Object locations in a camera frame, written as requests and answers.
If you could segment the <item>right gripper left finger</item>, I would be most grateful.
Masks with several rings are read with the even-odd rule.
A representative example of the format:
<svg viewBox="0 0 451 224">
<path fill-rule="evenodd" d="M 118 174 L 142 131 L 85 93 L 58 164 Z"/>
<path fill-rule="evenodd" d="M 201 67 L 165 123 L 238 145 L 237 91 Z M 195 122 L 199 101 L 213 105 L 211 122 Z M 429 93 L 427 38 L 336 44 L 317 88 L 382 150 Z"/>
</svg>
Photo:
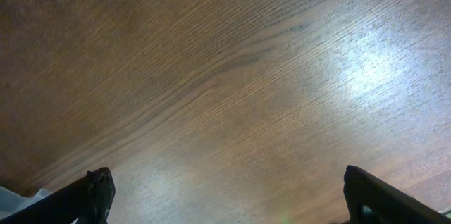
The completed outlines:
<svg viewBox="0 0 451 224">
<path fill-rule="evenodd" d="M 116 189 L 107 167 L 88 171 L 57 192 L 23 197 L 1 188 L 1 224 L 107 224 Z"/>
</svg>

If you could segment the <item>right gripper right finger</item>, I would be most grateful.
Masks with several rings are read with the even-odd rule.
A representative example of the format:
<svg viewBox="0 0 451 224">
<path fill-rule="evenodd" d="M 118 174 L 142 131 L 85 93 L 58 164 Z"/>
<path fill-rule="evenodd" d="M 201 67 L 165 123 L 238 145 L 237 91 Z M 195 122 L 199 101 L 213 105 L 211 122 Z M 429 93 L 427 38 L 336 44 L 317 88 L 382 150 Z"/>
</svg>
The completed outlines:
<svg viewBox="0 0 451 224">
<path fill-rule="evenodd" d="M 343 192 L 349 223 L 450 224 L 450 218 L 357 166 L 348 166 Z"/>
</svg>

